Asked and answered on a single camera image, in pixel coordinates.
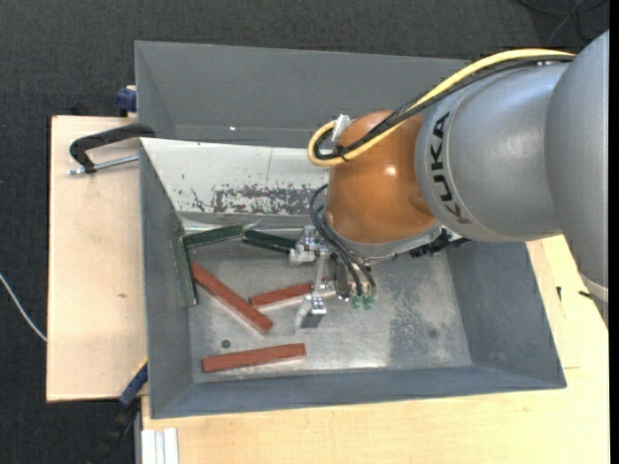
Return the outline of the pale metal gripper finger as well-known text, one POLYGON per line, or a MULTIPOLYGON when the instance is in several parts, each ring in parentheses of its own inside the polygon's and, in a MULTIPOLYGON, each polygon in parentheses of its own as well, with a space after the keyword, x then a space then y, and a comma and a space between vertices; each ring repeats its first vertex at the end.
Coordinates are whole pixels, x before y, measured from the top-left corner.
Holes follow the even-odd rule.
POLYGON ((316 229, 314 226, 305 226, 289 250, 288 263, 292 266, 300 266, 311 263, 316 259, 316 229))
POLYGON ((323 298, 308 294, 297 310, 294 327, 296 329, 317 328, 326 314, 327 308, 323 298))

